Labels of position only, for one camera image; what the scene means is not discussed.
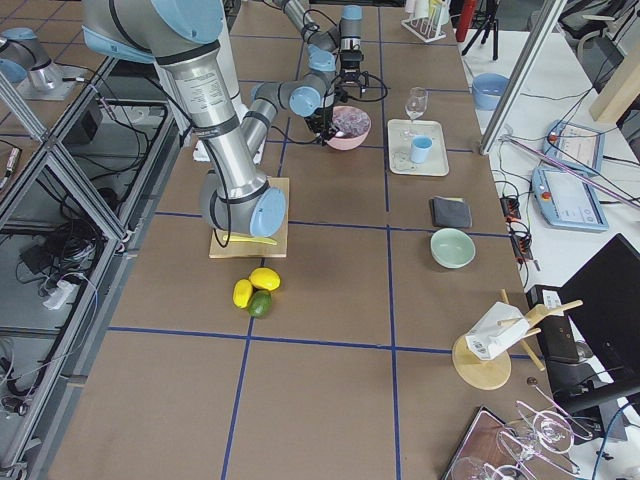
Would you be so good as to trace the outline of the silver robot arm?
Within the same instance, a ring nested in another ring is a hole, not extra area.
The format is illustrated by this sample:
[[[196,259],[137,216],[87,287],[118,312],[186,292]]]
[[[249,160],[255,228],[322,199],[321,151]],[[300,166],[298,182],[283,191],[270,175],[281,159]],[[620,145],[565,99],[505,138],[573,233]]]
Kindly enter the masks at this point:
[[[337,84],[340,87],[357,87],[362,97],[370,86],[370,74],[361,70],[364,61],[362,49],[363,10],[359,5],[342,7],[341,17],[328,30],[312,19],[313,9],[306,1],[273,1],[299,30],[303,41],[331,54],[338,62]]]
[[[322,32],[300,1],[279,7],[308,45],[310,71],[300,81],[264,83],[244,116],[230,93],[234,77],[221,58],[227,31],[219,1],[86,1],[87,46],[106,56],[157,64],[214,165],[201,191],[203,216],[214,228],[270,237],[287,212],[284,193],[270,185],[254,157],[281,110],[311,116],[329,96],[336,71],[337,29]]]

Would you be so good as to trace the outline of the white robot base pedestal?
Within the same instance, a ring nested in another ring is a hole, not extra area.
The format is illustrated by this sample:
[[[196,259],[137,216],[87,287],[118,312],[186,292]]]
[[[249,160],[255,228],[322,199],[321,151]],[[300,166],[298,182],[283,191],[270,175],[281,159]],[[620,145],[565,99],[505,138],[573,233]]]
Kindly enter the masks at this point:
[[[238,116],[238,119],[242,121],[245,115],[249,112],[249,108],[242,99],[229,35],[229,30],[231,29],[231,26],[233,26],[235,18],[239,12],[241,1],[221,1],[221,3],[224,9],[225,26],[223,27],[223,30],[219,37],[220,51],[217,56],[217,62],[233,108]],[[260,140],[257,144],[254,145],[251,144],[250,140],[247,140],[247,145],[249,146],[250,153],[253,154],[253,163],[256,165],[259,164],[262,158],[261,148],[264,146],[264,139]],[[193,160],[196,162],[209,161],[209,157],[205,152],[205,147],[200,140],[198,140],[195,144],[195,148],[193,151]]]

